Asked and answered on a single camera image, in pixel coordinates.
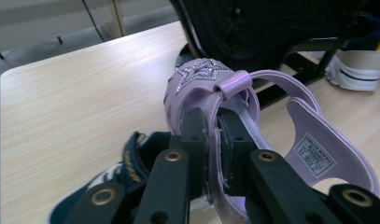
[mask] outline silver star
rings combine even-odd
[[[179,92],[185,85],[195,79],[216,80],[218,72],[233,72],[232,69],[216,64],[213,59],[197,63],[193,66],[178,68],[177,72],[183,76],[177,87]]]

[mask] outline black cable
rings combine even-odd
[[[93,16],[91,15],[91,12],[90,12],[90,10],[88,9],[87,4],[85,3],[85,0],[82,0],[82,3],[84,4],[84,7],[87,9],[88,14],[89,14],[90,17],[91,17],[91,23],[93,23],[94,29],[96,29],[96,32],[97,32],[97,34],[100,36],[100,38],[102,39],[102,41],[105,42],[105,39],[103,38],[102,34],[100,34],[100,31],[99,31],[99,29],[97,28],[96,23],[94,22]]]

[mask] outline lavender shoe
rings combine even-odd
[[[180,134],[186,111],[200,107],[204,112],[210,141],[207,195],[223,223],[247,223],[248,216],[245,198],[224,193],[216,119],[218,109],[235,112],[258,148],[274,150],[259,129],[260,105],[251,88],[254,78],[271,81],[289,95],[287,109],[296,136],[285,159],[309,186],[337,177],[379,194],[379,184],[371,165],[325,120],[315,97],[301,82],[273,70],[250,74],[234,72],[221,62],[197,59],[176,70],[168,81],[163,102],[172,134]]]

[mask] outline gray floor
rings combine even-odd
[[[142,15],[124,19],[128,35],[173,21],[178,21],[173,7],[163,7]],[[100,28],[99,31],[101,32],[104,41],[111,39],[108,34]],[[94,27],[70,35],[63,35],[61,36],[61,39],[63,41],[62,44],[59,43],[58,38],[52,38],[32,46],[2,52],[5,59],[0,59],[0,76],[14,67],[38,62],[67,52],[103,43]]]

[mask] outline white label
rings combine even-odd
[[[337,164],[330,153],[309,133],[306,133],[298,146],[295,147],[295,151],[315,177],[321,177]]]

